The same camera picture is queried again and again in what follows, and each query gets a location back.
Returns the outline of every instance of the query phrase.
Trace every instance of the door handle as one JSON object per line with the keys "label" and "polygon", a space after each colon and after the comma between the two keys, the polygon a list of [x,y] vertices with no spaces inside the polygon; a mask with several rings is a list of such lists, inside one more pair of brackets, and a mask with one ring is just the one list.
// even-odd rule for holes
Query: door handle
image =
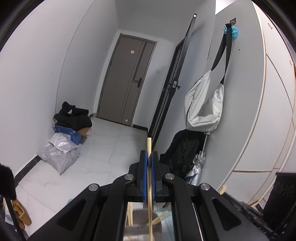
{"label": "door handle", "polygon": [[142,78],[139,79],[138,86],[137,86],[138,88],[140,88],[141,82],[142,82]]}
{"label": "door handle", "polygon": [[177,84],[173,84],[173,88],[176,88],[177,87],[177,89],[180,89],[181,88],[181,86],[179,86],[179,85],[177,85]]}

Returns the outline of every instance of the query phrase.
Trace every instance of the door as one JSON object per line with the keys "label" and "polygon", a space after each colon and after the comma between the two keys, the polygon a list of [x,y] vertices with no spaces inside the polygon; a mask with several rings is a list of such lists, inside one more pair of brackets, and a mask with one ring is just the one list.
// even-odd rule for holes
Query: door
{"label": "door", "polygon": [[132,124],[154,44],[120,36],[102,87],[97,117]]}
{"label": "door", "polygon": [[186,56],[187,48],[189,41],[192,35],[194,23],[196,19],[196,14],[193,15],[189,28],[186,32],[185,38],[177,45],[168,74],[161,92],[152,123],[149,129],[148,136],[152,138],[152,147],[155,146],[157,138],[159,136],[160,130],[162,128],[165,116],[168,112],[171,100],[176,92],[176,89],[179,89],[179,76],[182,70],[184,59]]}

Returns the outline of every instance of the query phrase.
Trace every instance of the open door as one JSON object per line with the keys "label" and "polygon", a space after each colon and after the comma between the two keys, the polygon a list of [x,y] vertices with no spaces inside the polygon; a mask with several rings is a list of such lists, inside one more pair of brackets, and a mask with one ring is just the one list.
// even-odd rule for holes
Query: open door
{"label": "open door", "polygon": [[170,68],[168,70],[165,83],[152,119],[152,123],[149,129],[148,137],[152,138],[152,148],[154,148],[160,130],[163,126],[165,116],[168,112],[171,100],[176,92],[176,88],[179,89],[178,85],[179,76],[182,70],[186,52],[188,49],[189,41],[192,35],[194,23],[196,19],[196,13],[193,15],[189,28],[186,32],[185,38],[177,45]]}

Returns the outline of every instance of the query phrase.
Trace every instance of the blue scrunchie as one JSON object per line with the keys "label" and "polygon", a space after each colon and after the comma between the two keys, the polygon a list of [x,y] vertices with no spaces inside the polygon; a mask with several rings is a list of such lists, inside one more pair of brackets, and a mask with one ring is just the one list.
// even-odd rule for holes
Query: blue scrunchie
{"label": "blue scrunchie", "polygon": [[[232,30],[232,38],[233,39],[236,39],[237,38],[237,36],[238,36],[238,29],[237,29],[237,27],[236,26],[231,26],[231,30]],[[226,31],[227,31],[227,27],[226,26],[224,26],[224,33],[226,34]]]}

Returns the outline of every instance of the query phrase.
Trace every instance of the bag strap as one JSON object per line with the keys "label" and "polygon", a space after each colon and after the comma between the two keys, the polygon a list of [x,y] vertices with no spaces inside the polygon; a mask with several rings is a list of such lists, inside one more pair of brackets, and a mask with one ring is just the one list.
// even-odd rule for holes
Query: bag strap
{"label": "bag strap", "polygon": [[226,70],[228,67],[228,63],[229,63],[229,59],[230,59],[230,53],[231,53],[231,46],[232,46],[232,29],[231,29],[231,24],[230,23],[226,23],[225,24],[227,31],[226,34],[223,34],[223,38],[221,40],[221,44],[220,47],[218,49],[216,58],[214,60],[212,69],[215,69],[216,66],[218,65],[220,59],[222,58],[222,55],[224,53],[225,47],[226,47],[226,63],[225,63],[225,72],[224,72],[224,76],[222,78],[222,80],[220,81],[221,84],[224,84],[224,78],[225,78],[225,74],[226,74]]}

